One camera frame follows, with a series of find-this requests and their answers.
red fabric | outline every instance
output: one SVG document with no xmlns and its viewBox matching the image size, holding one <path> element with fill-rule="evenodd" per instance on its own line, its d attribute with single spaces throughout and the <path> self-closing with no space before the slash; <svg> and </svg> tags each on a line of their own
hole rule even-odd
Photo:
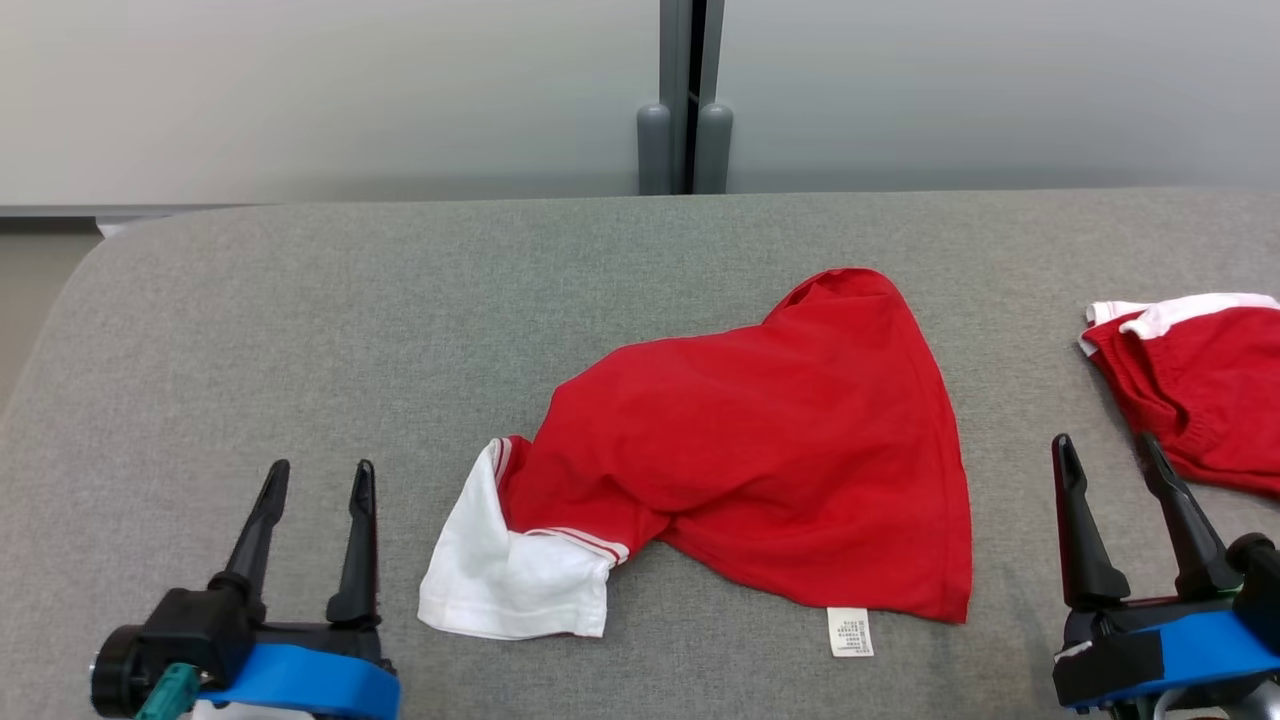
<svg viewBox="0 0 1280 720">
<path fill-rule="evenodd" d="M 963 623 L 969 496 L 938 368 L 897 288 L 820 273 L 758 325 L 622 347 L 552 397 L 499 484 L 508 528 L 671 543 L 818 607 Z"/>
<path fill-rule="evenodd" d="M 1137 434 L 1206 483 L 1280 497 L 1280 310 L 1231 307 L 1142 340 L 1123 315 L 1089 328 L 1089 356 Z"/>
</svg>

red and white clothing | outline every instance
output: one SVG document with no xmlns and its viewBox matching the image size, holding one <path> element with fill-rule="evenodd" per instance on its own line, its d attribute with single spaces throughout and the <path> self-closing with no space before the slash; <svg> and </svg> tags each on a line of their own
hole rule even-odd
<svg viewBox="0 0 1280 720">
<path fill-rule="evenodd" d="M 419 618 L 599 637 L 609 570 L 653 539 L 803 605 L 964 621 L 955 418 L 887 278 L 828 270 L 758 325 L 622 347 L 562 384 L 532 442 L 476 460 Z"/>
<path fill-rule="evenodd" d="M 1080 346 L 1183 475 L 1280 497 L 1280 304 L 1208 293 L 1094 302 Z"/>
</svg>

care label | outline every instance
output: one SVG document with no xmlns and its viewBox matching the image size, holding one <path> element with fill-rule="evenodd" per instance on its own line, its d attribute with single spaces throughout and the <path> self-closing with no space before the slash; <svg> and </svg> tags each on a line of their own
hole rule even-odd
<svg viewBox="0 0 1280 720">
<path fill-rule="evenodd" d="M 870 657 L 872 625 L 863 607 L 828 607 L 827 632 L 831 633 L 831 653 L 836 657 Z"/>
</svg>

gray table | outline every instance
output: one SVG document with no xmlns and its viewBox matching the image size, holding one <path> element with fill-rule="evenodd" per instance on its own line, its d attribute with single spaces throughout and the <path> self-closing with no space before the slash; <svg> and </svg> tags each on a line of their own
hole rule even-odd
<svg viewBox="0 0 1280 720">
<path fill-rule="evenodd" d="M 556 384 L 618 345 L 754 323 L 838 265 L 893 278 L 946 377 L 973 502 L 969 624 L 873 614 L 876 657 L 832 659 L 824 611 L 660 544 L 614 571 L 599 641 L 480 641 L 415 619 L 485 441 L 534 433 Z M 1082 309 L 1276 293 L 1277 268 L 1280 199 L 1236 192 L 330 205 L 147 223 L 76 272 L 0 423 L 0 716 L 90 716 L 84 669 L 105 634 L 220 568 L 276 457 L 294 474 L 266 601 L 275 619 L 319 619 L 367 456 L 406 719 L 1059 717 L 1055 433 L 1075 438 L 1134 591 L 1170 592 L 1175 574 L 1075 346 Z M 1229 539 L 1280 534 L 1267 501 L 1198 496 Z"/>
</svg>

teal connector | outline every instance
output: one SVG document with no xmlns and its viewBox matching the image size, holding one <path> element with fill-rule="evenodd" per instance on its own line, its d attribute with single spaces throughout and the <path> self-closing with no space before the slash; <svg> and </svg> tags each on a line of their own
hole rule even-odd
<svg viewBox="0 0 1280 720">
<path fill-rule="evenodd" d="M 164 675 L 142 703 L 142 710 L 134 720 L 178 720 L 196 705 L 200 693 L 200 671 L 195 665 L 174 662 L 165 667 Z"/>
</svg>

